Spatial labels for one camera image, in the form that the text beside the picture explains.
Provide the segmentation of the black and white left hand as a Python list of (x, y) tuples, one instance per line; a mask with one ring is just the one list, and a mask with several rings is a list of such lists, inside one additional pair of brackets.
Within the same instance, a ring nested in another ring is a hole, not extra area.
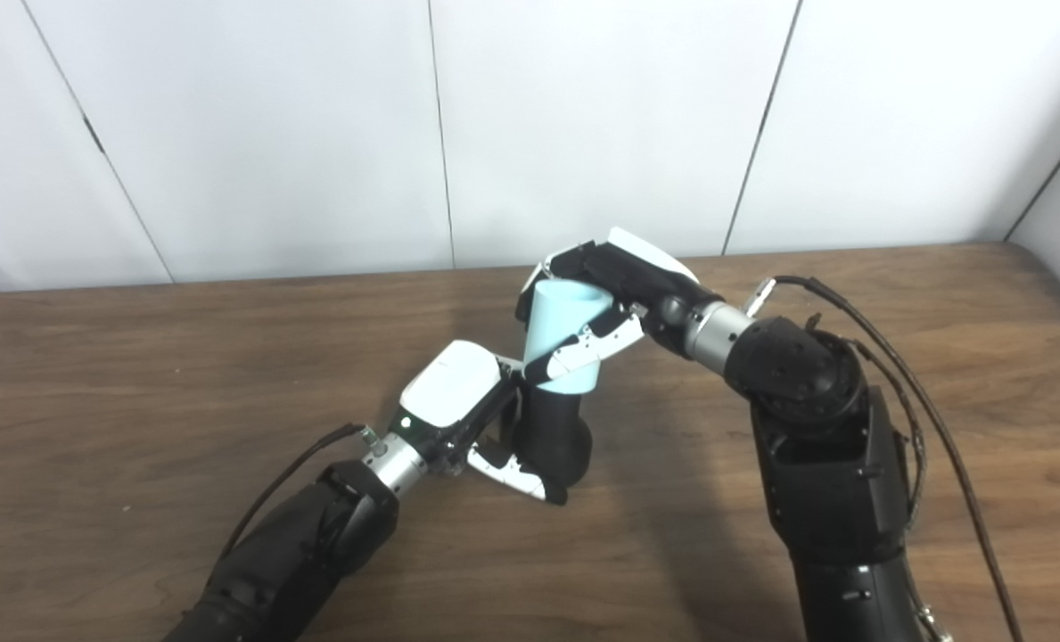
[(492, 425), (512, 431), (529, 409), (519, 363), (464, 340), (452, 341), (400, 393), (382, 452), (367, 464), (396, 496), (427, 474), (465, 468), (507, 488), (563, 506), (569, 491), (514, 452), (512, 439), (488, 436)]

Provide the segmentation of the black and white right hand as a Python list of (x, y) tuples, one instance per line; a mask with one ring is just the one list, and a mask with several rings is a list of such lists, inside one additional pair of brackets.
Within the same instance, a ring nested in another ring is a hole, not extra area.
[(602, 243), (580, 243), (542, 258), (522, 287), (514, 310), (518, 321), (528, 324), (530, 313), (545, 303), (545, 295), (535, 292), (541, 282), (561, 280), (607, 292), (610, 309), (581, 322), (545, 354), (526, 358), (522, 365), (526, 384), (550, 384), (586, 365), (599, 365), (644, 336), (693, 360), (697, 329), (724, 304), (679, 260), (619, 227), (613, 227)]

